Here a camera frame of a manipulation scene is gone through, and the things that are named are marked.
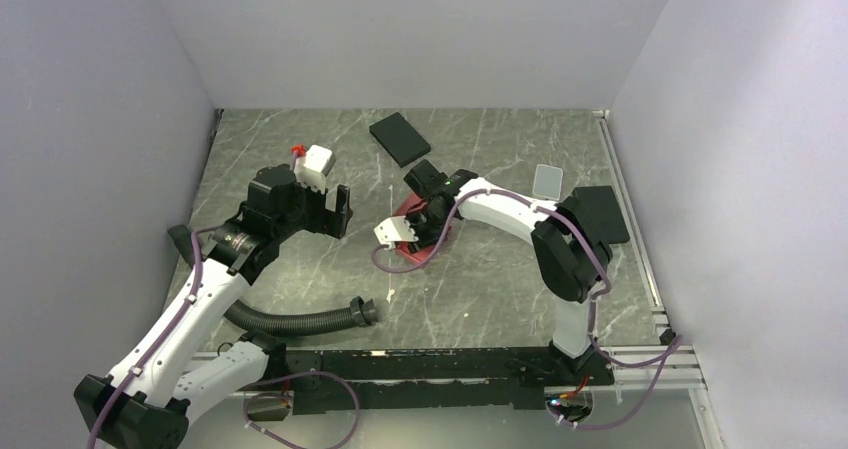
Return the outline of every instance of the black rectangular pad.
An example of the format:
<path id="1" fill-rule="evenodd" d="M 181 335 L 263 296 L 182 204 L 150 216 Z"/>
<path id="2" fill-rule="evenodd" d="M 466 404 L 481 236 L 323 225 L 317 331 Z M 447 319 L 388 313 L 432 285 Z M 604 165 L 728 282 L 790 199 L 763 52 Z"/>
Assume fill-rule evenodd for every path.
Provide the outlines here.
<path id="1" fill-rule="evenodd" d="M 603 232 L 603 238 L 609 244 L 624 244 L 630 241 L 624 215 L 615 197 L 612 186 L 575 187 L 572 193 L 587 212 L 595 217 L 598 228 Z"/>
<path id="2" fill-rule="evenodd" d="M 399 112 L 375 122 L 368 130 L 400 167 L 430 152 L 430 144 Z"/>

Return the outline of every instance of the metal frame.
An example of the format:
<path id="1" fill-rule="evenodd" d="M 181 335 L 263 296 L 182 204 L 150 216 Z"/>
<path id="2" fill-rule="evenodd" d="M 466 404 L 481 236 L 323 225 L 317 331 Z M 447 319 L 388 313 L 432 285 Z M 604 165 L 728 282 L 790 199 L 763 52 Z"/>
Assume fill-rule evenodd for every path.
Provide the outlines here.
<path id="1" fill-rule="evenodd" d="M 623 360 L 625 362 L 637 362 L 662 354 L 665 351 L 666 346 L 613 346 L 606 347 L 605 349 L 620 360 Z M 320 354 L 322 351 L 316 350 L 314 352 L 316 354 Z M 217 357 L 217 354 L 214 352 L 198 352 L 195 354 L 191 362 L 189 362 L 189 364 L 186 366 L 185 370 L 188 372 L 198 369 Z M 639 369 L 614 367 L 613 373 L 616 379 L 616 383 L 614 385 L 590 387 L 593 391 L 643 391 L 648 387 L 648 384 L 654 377 L 656 367 L 656 365 L 651 365 Z M 427 382 L 435 384 L 444 383 L 449 380 L 458 380 L 460 382 L 475 382 L 481 379 L 426 379 Z M 395 382 L 401 382 L 401 380 L 355 379 L 351 380 L 351 382 L 375 382 L 380 384 L 392 384 Z M 695 356 L 694 349 L 692 348 L 692 346 L 684 345 L 680 346 L 680 349 L 678 349 L 675 354 L 668 358 L 668 362 L 666 362 L 666 367 L 663 370 L 663 373 L 660 375 L 660 379 L 657 383 L 655 390 L 705 390 L 706 387 L 707 386 L 704 382 L 703 375 L 701 374 L 701 369 L 698 365 L 698 359 Z M 568 392 L 574 389 L 575 388 L 573 386 L 549 386 L 545 388 L 545 393 L 558 394 L 562 392 Z M 245 394 L 249 395 L 251 393 L 238 392 L 234 395 L 237 397 L 243 397 Z"/>
<path id="2" fill-rule="evenodd" d="M 607 114 L 609 111 L 594 111 L 595 125 L 598 129 L 598 135 L 601 138 L 601 145 L 604 147 L 607 159 L 612 166 L 612 186 L 615 189 L 616 195 L 621 204 L 624 206 L 627 229 L 633 238 L 635 244 L 636 255 L 639 257 L 639 272 L 642 275 L 642 280 L 645 283 L 648 300 L 654 306 L 662 306 L 662 297 L 657 290 L 657 281 L 654 278 L 654 271 L 651 268 L 651 261 L 648 260 L 648 251 L 645 248 L 645 242 L 642 239 L 642 232 L 639 230 L 639 223 L 636 221 L 636 213 L 633 211 L 633 203 L 630 201 L 630 194 L 627 192 L 627 185 L 624 182 L 624 175 L 621 172 L 621 166 L 618 164 L 618 158 L 615 155 L 615 147 L 612 144 L 612 138 L 609 132 L 609 123 Z"/>
<path id="3" fill-rule="evenodd" d="M 671 323 L 668 322 L 668 314 L 665 312 L 665 306 L 654 306 L 651 308 L 651 315 L 654 318 L 654 326 L 656 327 L 657 336 L 661 336 L 666 330 L 671 329 Z"/>
<path id="4" fill-rule="evenodd" d="M 710 395 L 706 389 L 689 389 L 689 399 L 692 401 L 692 410 L 698 420 L 698 428 L 701 438 L 704 440 L 706 449 L 725 449 L 724 436 L 718 426 L 718 421 L 713 412 Z"/>

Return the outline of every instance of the black metal base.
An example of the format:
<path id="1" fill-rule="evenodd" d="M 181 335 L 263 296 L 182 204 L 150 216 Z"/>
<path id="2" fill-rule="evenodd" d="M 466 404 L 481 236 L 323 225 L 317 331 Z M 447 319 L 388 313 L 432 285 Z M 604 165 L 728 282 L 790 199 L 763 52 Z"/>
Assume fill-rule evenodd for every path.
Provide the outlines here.
<path id="1" fill-rule="evenodd" d="M 363 409 L 512 405 L 544 409 L 547 386 L 611 385 L 612 371 L 591 349 L 571 359 L 549 347 L 288 351 L 289 372 L 320 369 L 352 381 Z M 440 382 L 439 379 L 465 381 Z M 294 414 L 353 409 L 339 384 L 308 378 L 294 386 Z M 279 389 L 268 386 L 267 390 Z"/>
<path id="2" fill-rule="evenodd" d="M 90 431 L 106 401 L 115 391 L 111 378 L 85 376 L 74 391 L 74 399 Z M 176 449 L 188 431 L 185 417 L 188 401 L 171 399 L 162 407 L 144 402 L 145 395 L 121 394 L 112 407 L 98 437 L 122 449 Z"/>

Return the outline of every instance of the hose end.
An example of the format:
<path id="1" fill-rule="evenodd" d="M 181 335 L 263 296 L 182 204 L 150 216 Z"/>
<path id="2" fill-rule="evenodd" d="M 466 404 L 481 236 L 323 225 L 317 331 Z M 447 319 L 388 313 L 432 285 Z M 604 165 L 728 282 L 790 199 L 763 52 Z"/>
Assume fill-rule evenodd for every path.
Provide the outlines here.
<path id="1" fill-rule="evenodd" d="M 350 301 L 350 313 L 356 325 L 359 327 L 368 327 L 377 322 L 380 322 L 380 317 L 377 314 L 377 305 L 374 304 L 374 299 L 368 302 L 356 296 Z"/>
<path id="2" fill-rule="evenodd" d="M 177 224 L 168 228 L 168 236 L 177 248 L 177 252 L 189 266 L 194 265 L 194 251 L 191 247 L 191 228 L 185 224 Z"/>

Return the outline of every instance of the black bracket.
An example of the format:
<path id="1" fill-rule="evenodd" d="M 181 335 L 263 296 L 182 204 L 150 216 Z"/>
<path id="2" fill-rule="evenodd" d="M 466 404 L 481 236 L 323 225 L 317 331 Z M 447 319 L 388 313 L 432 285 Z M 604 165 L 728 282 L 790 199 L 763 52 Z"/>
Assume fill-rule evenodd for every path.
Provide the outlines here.
<path id="1" fill-rule="evenodd" d="M 89 431 L 115 390 L 111 377 L 91 374 L 77 385 L 74 399 Z M 146 398 L 142 392 L 118 396 L 98 438 L 119 449 L 176 449 L 188 431 L 189 401 L 171 398 L 162 408 L 145 403 Z"/>
<path id="2" fill-rule="evenodd" d="M 321 355 L 316 353 L 292 353 L 286 350 L 286 343 L 281 339 L 268 335 L 261 331 L 248 331 L 239 337 L 240 341 L 250 342 L 268 354 L 268 364 L 261 380 L 276 379 L 298 372 L 309 372 L 321 370 Z M 295 390 L 314 390 L 320 385 L 318 376 L 299 377 L 291 380 L 291 387 Z M 261 388 L 275 391 L 279 386 L 259 386 Z"/>
<path id="3" fill-rule="evenodd" d="M 427 159 L 416 164 L 404 176 L 403 181 L 412 192 L 426 201 L 426 205 L 406 214 L 406 220 L 418 237 L 417 241 L 408 244 L 410 253 L 414 254 L 438 241 L 442 228 L 450 223 L 448 213 L 455 204 L 460 189 L 466 182 L 477 177 L 476 173 L 465 169 L 460 169 L 448 177 Z M 458 213 L 455 217 L 462 219 Z"/>
<path id="4" fill-rule="evenodd" d="M 607 268 L 612 260 L 610 244 L 630 240 L 624 216 L 610 186 L 578 187 L 557 203 L 557 213 L 571 222 L 589 243 L 598 262 Z M 557 297 L 583 302 L 600 279 L 589 255 L 571 230 L 553 217 L 539 222 L 530 233 L 545 285 Z"/>
<path id="5" fill-rule="evenodd" d="M 353 217 L 350 189 L 336 189 L 335 210 L 327 209 L 327 191 L 317 192 L 297 182 L 288 164 L 265 167 L 248 185 L 247 199 L 238 212 L 220 226 L 203 247 L 203 258 L 225 264 L 231 275 L 241 274 L 253 284 L 280 255 L 280 245 L 301 230 L 341 239 Z M 169 234 L 185 258 L 190 242 L 179 227 Z"/>

